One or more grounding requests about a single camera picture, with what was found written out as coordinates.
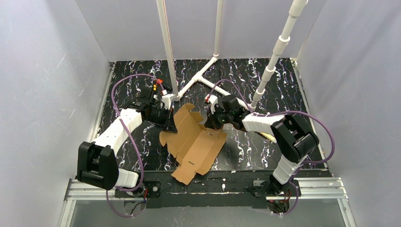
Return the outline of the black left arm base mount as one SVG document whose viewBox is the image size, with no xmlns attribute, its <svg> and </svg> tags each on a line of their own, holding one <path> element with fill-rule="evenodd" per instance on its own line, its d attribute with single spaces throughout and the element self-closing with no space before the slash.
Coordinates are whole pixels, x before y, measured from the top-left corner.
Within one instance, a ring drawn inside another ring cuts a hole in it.
<svg viewBox="0 0 401 227">
<path fill-rule="evenodd" d="M 125 192 L 116 189 L 116 198 L 159 198 L 161 195 L 161 183 L 159 181 L 144 181 L 142 186 L 133 192 Z"/>
</svg>

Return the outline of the brown cardboard box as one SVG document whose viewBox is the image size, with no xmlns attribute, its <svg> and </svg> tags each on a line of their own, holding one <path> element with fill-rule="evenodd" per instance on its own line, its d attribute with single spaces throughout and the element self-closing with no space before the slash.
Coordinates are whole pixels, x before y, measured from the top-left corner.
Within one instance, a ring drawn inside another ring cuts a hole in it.
<svg viewBox="0 0 401 227">
<path fill-rule="evenodd" d="M 193 111 L 195 106 L 184 104 L 175 114 L 177 133 L 162 131 L 159 141 L 167 146 L 179 166 L 172 173 L 177 181 L 188 185 L 196 174 L 205 175 L 213 166 L 223 148 L 227 133 L 222 130 L 206 128 L 201 122 L 200 112 Z"/>
</svg>

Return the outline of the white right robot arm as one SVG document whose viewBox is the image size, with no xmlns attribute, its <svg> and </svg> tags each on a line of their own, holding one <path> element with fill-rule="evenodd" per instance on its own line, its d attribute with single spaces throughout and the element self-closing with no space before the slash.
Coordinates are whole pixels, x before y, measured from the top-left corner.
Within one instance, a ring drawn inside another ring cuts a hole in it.
<svg viewBox="0 0 401 227">
<path fill-rule="evenodd" d="M 278 166 L 270 176 L 270 182 L 282 186 L 287 184 L 306 157 L 319 145 L 319 139 L 304 122 L 299 113 L 267 116 L 250 112 L 241 106 L 234 95 L 218 98 L 205 97 L 209 105 L 206 128 L 219 130 L 225 124 L 245 132 L 273 135 L 282 153 Z"/>
</svg>

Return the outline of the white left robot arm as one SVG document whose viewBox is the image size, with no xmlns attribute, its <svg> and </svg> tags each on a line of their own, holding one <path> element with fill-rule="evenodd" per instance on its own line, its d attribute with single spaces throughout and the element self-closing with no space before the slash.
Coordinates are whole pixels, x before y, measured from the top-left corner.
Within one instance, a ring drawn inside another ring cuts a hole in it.
<svg viewBox="0 0 401 227">
<path fill-rule="evenodd" d="M 143 122 L 151 122 L 164 132 L 177 133 L 173 118 L 174 94 L 144 88 L 136 99 L 119 111 L 116 120 L 92 142 L 78 148 L 77 180 L 101 189 L 136 188 L 142 175 L 121 169 L 116 155 L 132 132 Z"/>
</svg>

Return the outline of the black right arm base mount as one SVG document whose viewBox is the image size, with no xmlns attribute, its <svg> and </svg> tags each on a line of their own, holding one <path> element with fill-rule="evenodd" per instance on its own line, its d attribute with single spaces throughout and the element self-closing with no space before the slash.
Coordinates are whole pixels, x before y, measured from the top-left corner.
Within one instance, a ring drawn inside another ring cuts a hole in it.
<svg viewBox="0 0 401 227">
<path fill-rule="evenodd" d="M 280 184 L 275 178 L 272 180 L 254 180 L 245 191 L 255 197 L 281 196 L 287 192 L 290 192 L 291 196 L 295 196 L 296 193 L 298 193 L 298 196 L 302 195 L 299 182 L 294 179 L 284 184 Z"/>
</svg>

